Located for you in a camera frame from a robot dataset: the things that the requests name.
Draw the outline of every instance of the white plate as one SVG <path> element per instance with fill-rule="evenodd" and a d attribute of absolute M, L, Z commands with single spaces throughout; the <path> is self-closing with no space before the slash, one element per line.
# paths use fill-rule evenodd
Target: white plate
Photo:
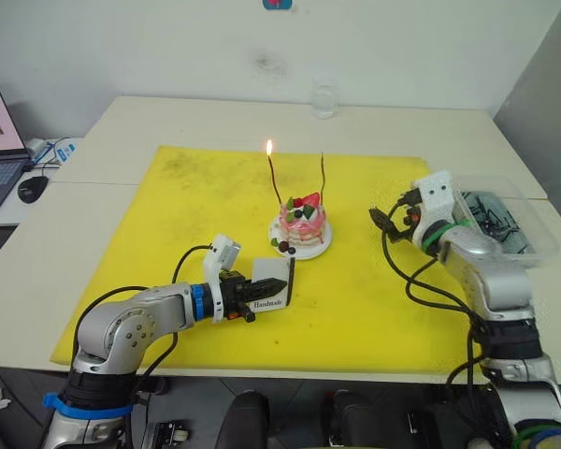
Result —
<path fill-rule="evenodd" d="M 277 238 L 278 241 L 282 241 L 282 237 L 279 231 L 280 229 L 281 229 L 281 223 L 279 221 L 279 216 L 277 215 L 276 217 L 274 217 L 274 220 L 272 220 L 272 223 L 268 228 L 268 244 L 275 237 Z M 295 254 L 289 254 L 288 251 L 281 253 L 279 247 L 272 246 L 272 245 L 270 246 L 274 250 L 276 250 L 277 253 L 279 253 L 280 255 L 284 255 L 285 257 L 294 257 L 297 260 L 307 260 L 307 259 L 313 259 L 314 257 L 317 257 L 318 255 L 326 251 L 326 248 L 328 248 L 328 246 L 330 245 L 330 241 L 332 239 L 333 239 L 333 230 L 330 228 L 330 223 L 328 223 L 328 220 L 326 220 L 326 225 L 324 226 L 324 237 L 323 237 L 324 243 L 315 246 L 308 246 L 306 248 L 298 248 L 295 246 L 294 247 Z"/>

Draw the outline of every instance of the yellow mat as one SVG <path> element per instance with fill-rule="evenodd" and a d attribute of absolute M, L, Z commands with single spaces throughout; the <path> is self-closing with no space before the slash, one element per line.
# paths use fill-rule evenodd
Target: yellow mat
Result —
<path fill-rule="evenodd" d="M 319 155 L 273 157 L 284 200 L 320 189 Z M 180 334 L 162 367 L 445 373 L 464 360 L 465 316 L 407 299 L 367 212 L 371 204 L 389 210 L 410 181 L 429 173 L 425 162 L 328 154 L 325 168 L 333 241 L 320 257 L 296 263 L 290 307 L 260 313 L 252 324 L 201 322 Z M 250 277 L 253 258 L 277 255 L 267 241 L 277 212 L 264 152 L 161 147 L 51 360 L 70 362 L 74 324 L 93 299 L 118 286 L 170 283 L 179 257 L 219 232 L 241 243 L 235 269 Z M 427 260 L 408 242 L 391 248 L 406 272 Z M 203 282 L 202 257 L 190 256 L 180 280 Z M 421 279 L 463 296 L 442 267 L 432 267 Z M 144 365 L 169 342 L 169 336 L 155 342 Z"/>

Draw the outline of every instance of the computer mouse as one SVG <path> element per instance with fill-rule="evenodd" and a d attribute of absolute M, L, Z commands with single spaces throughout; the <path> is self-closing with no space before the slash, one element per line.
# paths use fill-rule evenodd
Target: computer mouse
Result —
<path fill-rule="evenodd" d="M 19 184 L 19 198 L 23 203 L 33 203 L 41 196 L 48 185 L 48 177 L 34 176 Z"/>

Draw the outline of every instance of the clear plastic container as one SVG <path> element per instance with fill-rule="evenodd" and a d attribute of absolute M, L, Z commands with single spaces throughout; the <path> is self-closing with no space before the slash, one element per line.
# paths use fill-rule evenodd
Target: clear plastic container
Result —
<path fill-rule="evenodd" d="M 505 255 L 526 268 L 559 252 L 559 244 L 529 201 L 507 178 L 466 176 L 453 179 L 457 221 L 501 242 Z"/>

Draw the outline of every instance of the robotic arm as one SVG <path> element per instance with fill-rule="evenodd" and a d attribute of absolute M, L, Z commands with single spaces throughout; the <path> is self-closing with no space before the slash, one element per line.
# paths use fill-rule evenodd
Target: robotic arm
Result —
<path fill-rule="evenodd" d="M 370 216 L 390 241 L 410 240 L 436 257 L 463 286 L 482 322 L 472 335 L 482 347 L 482 373 L 490 382 L 484 394 L 491 403 L 492 428 L 511 438 L 536 424 L 561 426 L 561 392 L 551 359 L 540 347 L 524 268 L 507 258 L 496 240 L 455 222 L 448 172 L 412 186 L 397 202 L 407 207 L 407 230 L 396 229 L 392 214 L 372 209 Z"/>
<path fill-rule="evenodd" d="M 255 315 L 248 304 L 288 286 L 275 278 L 252 282 L 230 271 L 239 249 L 218 235 L 204 260 L 205 283 L 153 287 L 125 301 L 99 305 L 82 319 L 65 390 L 44 398 L 44 405 L 54 409 L 44 449 L 120 447 L 139 387 L 136 372 L 154 341 L 165 334 L 176 341 L 177 332 L 206 318 L 218 323 L 242 316 L 252 322 Z"/>

